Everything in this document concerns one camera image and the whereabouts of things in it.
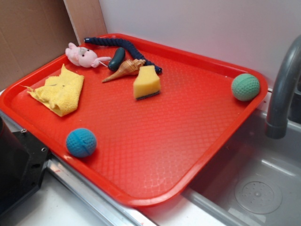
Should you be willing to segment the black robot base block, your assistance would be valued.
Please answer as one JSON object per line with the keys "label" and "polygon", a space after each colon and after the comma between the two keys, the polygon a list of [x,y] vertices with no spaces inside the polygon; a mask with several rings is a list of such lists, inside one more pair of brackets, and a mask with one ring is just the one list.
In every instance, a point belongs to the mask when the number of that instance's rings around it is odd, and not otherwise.
{"label": "black robot base block", "polygon": [[12,132],[0,120],[1,216],[40,189],[49,155],[49,148],[32,133]]}

